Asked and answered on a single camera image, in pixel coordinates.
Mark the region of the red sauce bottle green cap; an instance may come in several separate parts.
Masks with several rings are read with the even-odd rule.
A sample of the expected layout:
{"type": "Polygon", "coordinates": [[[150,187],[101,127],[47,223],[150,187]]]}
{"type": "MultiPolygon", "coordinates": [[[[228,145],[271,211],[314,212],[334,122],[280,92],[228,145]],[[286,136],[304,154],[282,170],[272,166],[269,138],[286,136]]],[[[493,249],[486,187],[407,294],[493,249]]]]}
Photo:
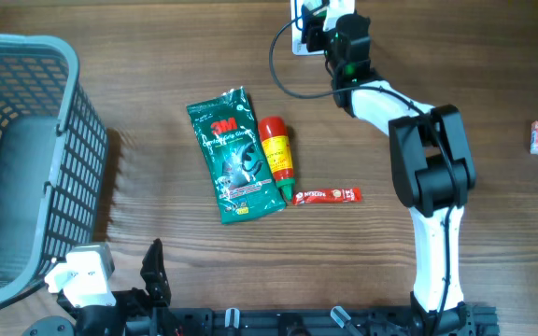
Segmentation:
{"type": "Polygon", "coordinates": [[[267,117],[259,123],[259,134],[276,185],[291,202],[295,177],[288,128],[281,117],[267,117]]]}

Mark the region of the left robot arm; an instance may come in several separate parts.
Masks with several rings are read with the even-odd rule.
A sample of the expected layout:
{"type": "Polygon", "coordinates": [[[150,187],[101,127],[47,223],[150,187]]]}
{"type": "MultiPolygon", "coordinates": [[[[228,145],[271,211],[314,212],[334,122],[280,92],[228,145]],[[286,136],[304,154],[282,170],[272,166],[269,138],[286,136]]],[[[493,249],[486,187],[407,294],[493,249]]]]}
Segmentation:
{"type": "Polygon", "coordinates": [[[156,239],[142,260],[143,289],[113,291],[115,270],[106,243],[77,245],[45,276],[48,291],[71,320],[54,315],[25,330],[43,335],[180,335],[182,323],[170,310],[171,290],[163,264],[163,243],[156,239]]]}

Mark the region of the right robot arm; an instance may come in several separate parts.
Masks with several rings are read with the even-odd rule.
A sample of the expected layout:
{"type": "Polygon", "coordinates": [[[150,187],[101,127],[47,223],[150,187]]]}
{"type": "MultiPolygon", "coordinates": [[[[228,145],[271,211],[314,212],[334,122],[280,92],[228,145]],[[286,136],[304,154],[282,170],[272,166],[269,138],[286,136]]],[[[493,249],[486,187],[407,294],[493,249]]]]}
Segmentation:
{"type": "Polygon", "coordinates": [[[460,111],[413,100],[376,72],[371,21],[354,2],[305,1],[293,10],[306,51],[325,56],[336,105],[389,139],[393,187],[415,234],[411,333],[474,335],[473,309],[460,287],[459,236],[475,168],[460,111]]]}

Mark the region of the red coffee stick sachet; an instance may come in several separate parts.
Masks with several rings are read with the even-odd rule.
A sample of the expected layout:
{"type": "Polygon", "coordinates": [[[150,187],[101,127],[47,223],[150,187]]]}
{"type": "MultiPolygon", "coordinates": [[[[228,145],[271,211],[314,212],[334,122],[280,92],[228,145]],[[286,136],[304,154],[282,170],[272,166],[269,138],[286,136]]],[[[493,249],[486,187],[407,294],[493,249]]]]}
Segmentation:
{"type": "Polygon", "coordinates": [[[293,196],[292,204],[314,203],[358,203],[362,201],[361,190],[351,189],[317,189],[301,191],[293,196]]]}

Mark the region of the green 3M gloves packet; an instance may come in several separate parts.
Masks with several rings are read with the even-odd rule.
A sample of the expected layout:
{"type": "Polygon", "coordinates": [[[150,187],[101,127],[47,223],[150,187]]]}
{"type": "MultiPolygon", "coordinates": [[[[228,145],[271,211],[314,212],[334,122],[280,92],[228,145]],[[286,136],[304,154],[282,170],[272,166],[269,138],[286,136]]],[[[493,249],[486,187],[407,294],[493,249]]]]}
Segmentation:
{"type": "Polygon", "coordinates": [[[265,158],[244,88],[187,106],[224,225],[282,211],[287,204],[265,158]]]}

